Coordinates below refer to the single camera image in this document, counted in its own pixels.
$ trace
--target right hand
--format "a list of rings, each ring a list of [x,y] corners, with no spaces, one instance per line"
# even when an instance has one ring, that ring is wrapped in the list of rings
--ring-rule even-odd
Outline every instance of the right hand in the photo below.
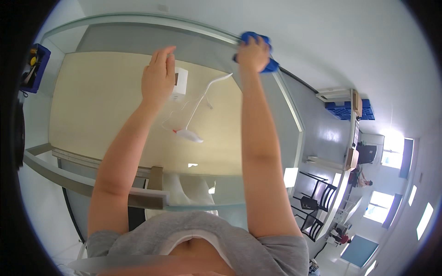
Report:
[[[250,36],[248,44],[244,42],[240,44],[238,53],[236,54],[236,61],[240,67],[261,72],[267,66],[270,60],[269,45],[264,42],[264,39],[258,36],[258,43]]]
[[[175,85],[175,48],[169,46],[155,51],[149,65],[144,67],[141,78],[143,102],[157,110],[166,103]]]

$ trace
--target blue basket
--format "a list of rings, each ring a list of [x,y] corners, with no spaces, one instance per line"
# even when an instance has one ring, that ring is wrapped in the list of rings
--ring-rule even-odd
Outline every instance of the blue basket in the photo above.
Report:
[[[30,92],[30,93],[37,93],[38,88],[40,87],[40,82],[42,81],[43,72],[46,69],[46,65],[49,61],[49,56],[51,55],[51,51],[46,49],[45,47],[41,46],[40,44],[37,44],[37,55],[41,57],[41,63],[37,70],[37,75],[35,77],[34,83],[32,84],[32,87],[20,87],[20,90]]]
[[[351,117],[351,103],[344,102],[343,106],[337,106],[335,102],[325,103],[325,109],[330,111],[331,114],[338,117],[340,120],[350,120]],[[371,109],[370,100],[362,100],[362,117],[361,120],[373,121],[374,114]]]

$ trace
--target blue cloth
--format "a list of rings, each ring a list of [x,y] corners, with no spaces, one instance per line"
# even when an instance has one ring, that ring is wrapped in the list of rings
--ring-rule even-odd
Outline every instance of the blue cloth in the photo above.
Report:
[[[272,45],[270,45],[270,39],[265,35],[260,35],[255,32],[245,32],[241,35],[241,40],[244,41],[246,44],[248,44],[249,37],[252,36],[256,41],[258,41],[258,36],[262,37],[264,39],[264,42],[269,45],[269,52],[272,53]],[[233,61],[236,61],[236,55],[233,56]],[[264,70],[261,71],[261,73],[268,73],[268,72],[275,72],[279,68],[279,63],[276,62],[273,58],[270,59],[270,62],[267,64],[267,66],[264,68]]]

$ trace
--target left hand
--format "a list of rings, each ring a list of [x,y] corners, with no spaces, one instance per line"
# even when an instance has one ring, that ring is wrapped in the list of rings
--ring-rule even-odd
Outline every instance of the left hand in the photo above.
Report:
[[[144,67],[141,79],[143,102],[158,110],[169,99],[175,85],[175,48],[169,46],[155,51],[149,65]]]

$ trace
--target gray shirt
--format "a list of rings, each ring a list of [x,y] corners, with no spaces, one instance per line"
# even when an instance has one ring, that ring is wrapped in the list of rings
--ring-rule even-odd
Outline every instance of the gray shirt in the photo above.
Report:
[[[109,230],[95,232],[87,241],[88,257],[158,255],[168,237],[192,229],[205,230],[218,237],[237,275],[306,276],[309,272],[309,252],[303,237],[254,238],[246,230],[202,211],[164,213],[124,235]]]

